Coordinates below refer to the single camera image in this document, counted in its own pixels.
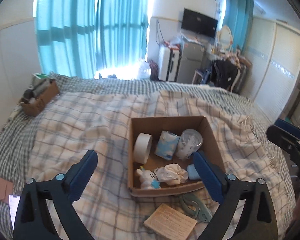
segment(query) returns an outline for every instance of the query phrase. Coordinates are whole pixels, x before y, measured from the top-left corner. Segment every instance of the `wall-mounted tv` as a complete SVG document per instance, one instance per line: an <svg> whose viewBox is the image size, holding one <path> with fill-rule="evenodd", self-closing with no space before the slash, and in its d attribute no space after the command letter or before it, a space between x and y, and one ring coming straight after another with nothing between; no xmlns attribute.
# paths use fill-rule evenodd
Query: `wall-mounted tv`
<svg viewBox="0 0 300 240"><path fill-rule="evenodd" d="M197 34L214 38L218 21L201 13L185 9L181 28Z"/></svg>

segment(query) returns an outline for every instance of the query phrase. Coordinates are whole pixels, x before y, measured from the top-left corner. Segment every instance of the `small cardboard box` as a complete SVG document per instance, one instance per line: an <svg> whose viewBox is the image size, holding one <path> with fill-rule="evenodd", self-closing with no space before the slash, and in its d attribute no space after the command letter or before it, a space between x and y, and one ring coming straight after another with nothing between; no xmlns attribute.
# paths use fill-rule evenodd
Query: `small cardboard box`
<svg viewBox="0 0 300 240"><path fill-rule="evenodd" d="M133 147L140 133L151 134L153 137L149 158L147 163L142 165L145 170L153 171L155 168L164 167L171 163L177 163L181 168L186 169L189 164L192 164L192 156L188 160L182 161L174 155L171 161L167 161L154 154L162 131L169 131L181 136L186 129L195 129L201 134L203 143L200 150L205 152L205 156L211 163L218 165L221 170L225 171L216 138L204 116L132 118L130 121L128 151L128 189L131 195L136 197L169 196L183 194L204 187L201 180L188 179L186 183L173 186L160 183L161 189L141 189L139 177L135 172L142 165L133 161Z"/></svg>
<svg viewBox="0 0 300 240"><path fill-rule="evenodd" d="M30 116L37 116L42 112L45 106L59 94L59 88L55 80L50 80L50 86L39 95L33 104L25 104L20 101L23 111L25 114Z"/></svg>

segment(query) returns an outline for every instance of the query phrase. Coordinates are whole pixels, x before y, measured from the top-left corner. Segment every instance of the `curtain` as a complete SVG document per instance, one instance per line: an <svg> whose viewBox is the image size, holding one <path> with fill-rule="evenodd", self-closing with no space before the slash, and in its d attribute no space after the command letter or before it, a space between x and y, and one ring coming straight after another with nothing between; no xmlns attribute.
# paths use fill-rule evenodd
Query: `curtain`
<svg viewBox="0 0 300 240"><path fill-rule="evenodd" d="M36 0L42 71L93 78L146 53L147 0Z"/></svg>
<svg viewBox="0 0 300 240"><path fill-rule="evenodd" d="M97 0L97 69L135 64L146 55L148 0Z"/></svg>
<svg viewBox="0 0 300 240"><path fill-rule="evenodd" d="M35 21L44 73L94 77L95 0L37 0Z"/></svg>
<svg viewBox="0 0 300 240"><path fill-rule="evenodd" d="M237 45L244 51L252 25L253 0L226 0L223 25L228 25L233 36L233 48Z"/></svg>

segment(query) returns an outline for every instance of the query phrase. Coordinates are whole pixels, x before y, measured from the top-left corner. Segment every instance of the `wardrobe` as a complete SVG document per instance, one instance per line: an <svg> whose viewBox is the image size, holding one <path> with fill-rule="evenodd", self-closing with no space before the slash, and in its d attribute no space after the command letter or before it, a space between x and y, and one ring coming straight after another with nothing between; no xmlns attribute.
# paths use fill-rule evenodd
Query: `wardrobe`
<svg viewBox="0 0 300 240"><path fill-rule="evenodd" d="M253 17L244 56L252 67L241 95L274 122L287 114L299 92L300 31L280 21Z"/></svg>

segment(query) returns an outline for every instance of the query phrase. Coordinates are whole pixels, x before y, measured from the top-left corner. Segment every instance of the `blue packet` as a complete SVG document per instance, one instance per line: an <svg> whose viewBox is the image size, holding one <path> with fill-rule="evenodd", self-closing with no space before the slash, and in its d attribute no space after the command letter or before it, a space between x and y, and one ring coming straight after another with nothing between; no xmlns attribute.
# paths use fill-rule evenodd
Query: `blue packet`
<svg viewBox="0 0 300 240"><path fill-rule="evenodd" d="M178 135L167 131L162 131L154 154L164 158L167 161L172 160L172 156L177 148L179 138L180 137Z"/></svg>

